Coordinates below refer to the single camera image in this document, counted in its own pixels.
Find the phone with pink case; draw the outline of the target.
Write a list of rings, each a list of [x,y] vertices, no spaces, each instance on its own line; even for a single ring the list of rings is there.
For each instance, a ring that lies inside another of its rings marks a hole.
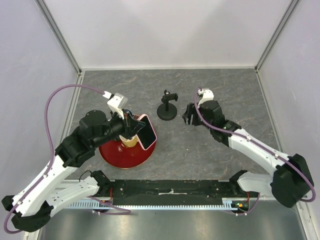
[[[137,138],[142,149],[146,151],[157,141],[157,135],[148,115],[142,114],[138,121],[145,123],[145,126],[137,133]]]

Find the black phone stand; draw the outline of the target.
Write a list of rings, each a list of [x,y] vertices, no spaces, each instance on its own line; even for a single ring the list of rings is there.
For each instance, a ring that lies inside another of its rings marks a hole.
[[[161,98],[162,104],[157,108],[157,116],[164,121],[171,121],[177,116],[177,107],[170,103],[170,101],[178,100],[177,93],[170,93],[168,90],[164,91],[164,94]]]

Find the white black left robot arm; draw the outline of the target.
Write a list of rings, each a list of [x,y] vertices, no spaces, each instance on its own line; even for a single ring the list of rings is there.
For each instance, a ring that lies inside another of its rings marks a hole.
[[[120,117],[114,113],[108,120],[103,111],[89,111],[71,135],[55,149],[53,159],[37,178],[20,194],[2,199],[3,207],[9,212],[6,220],[11,220],[15,233],[37,231],[71,203],[91,196],[104,197],[109,193],[112,183],[100,170],[61,192],[55,189],[92,158],[97,148],[118,136],[133,137],[147,125],[126,111],[123,115]]]

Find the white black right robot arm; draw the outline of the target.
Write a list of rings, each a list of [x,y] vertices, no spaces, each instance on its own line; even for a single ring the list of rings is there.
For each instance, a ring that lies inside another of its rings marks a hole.
[[[297,153],[290,156],[254,138],[240,125],[226,119],[216,100],[201,105],[189,103],[182,118],[188,125],[205,126],[217,142],[246,155],[266,171],[257,174],[241,170],[235,174],[229,184],[233,196],[257,192],[273,196],[287,208],[298,201],[315,200],[314,182],[305,158]]]

